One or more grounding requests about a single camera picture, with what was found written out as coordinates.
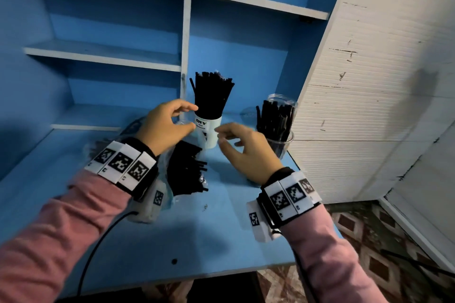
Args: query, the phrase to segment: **patterned floor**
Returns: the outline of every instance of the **patterned floor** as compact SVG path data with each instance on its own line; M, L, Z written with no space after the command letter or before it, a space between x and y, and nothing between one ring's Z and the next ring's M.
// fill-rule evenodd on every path
M379 251L387 249L437 267L379 205L350 203L327 209L343 237L359 254L362 268L390 303L455 302L452 278L381 255ZM307 301L295 266L258 271L258 279L266 303Z

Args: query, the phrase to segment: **forearm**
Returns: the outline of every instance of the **forearm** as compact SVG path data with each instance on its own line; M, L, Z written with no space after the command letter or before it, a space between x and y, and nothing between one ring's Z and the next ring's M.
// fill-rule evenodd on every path
M323 205L281 227L321 303L386 303L359 264L350 243L338 237Z
M80 172L68 193L51 199L36 221L0 248L0 301L53 302L76 262L130 197Z

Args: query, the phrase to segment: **cord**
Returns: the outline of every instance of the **cord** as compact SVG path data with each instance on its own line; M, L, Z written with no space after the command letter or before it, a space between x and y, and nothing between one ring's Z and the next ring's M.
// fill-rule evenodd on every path
M101 238L99 239L99 241L96 243L94 249L91 251L90 253L90 256L88 257L88 260L86 262L86 265L84 267L84 270L82 271L82 275L81 275L81 279L79 279L79 286L77 287L77 295L76 297L80 297L81 296L81 291L82 291L82 285L84 283L84 277L85 277L85 274L87 273L87 270L88 270L88 266L90 265L90 261L92 260L93 258L93 255L95 254L96 250L98 249L98 247L100 246L101 242L103 242L103 239L104 237L106 237L106 235L114 228L114 226L116 226L122 219L130 216L130 215L137 215L138 212L136 211L131 211L131 212L128 212L127 214L124 214L123 216L121 216L120 218L118 218L107 230L106 232L103 234L103 236L101 236Z

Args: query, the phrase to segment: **blue tabletop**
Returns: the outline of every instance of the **blue tabletop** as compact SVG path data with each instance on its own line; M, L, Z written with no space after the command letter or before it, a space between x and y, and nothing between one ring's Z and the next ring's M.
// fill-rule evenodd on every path
M239 117L223 116L223 123L230 121ZM52 131L0 183L0 242L29 223L48 198L65 192L68 180L86 162L84 146L109 137L112 133ZM218 146L204 155L209 190L179 196L153 224L120 222L97 250L83 292L252 271L294 261L283 237L270 243L254 239L246 203L258 196L259 188L232 167ZM282 162L298 170L288 154ZM87 257L75 266L61 297L76 293Z

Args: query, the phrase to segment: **corrugated panel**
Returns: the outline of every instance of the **corrugated panel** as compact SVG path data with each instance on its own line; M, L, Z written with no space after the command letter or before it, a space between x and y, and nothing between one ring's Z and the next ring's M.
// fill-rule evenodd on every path
M455 0L338 0L299 102L324 201L384 196L455 120Z

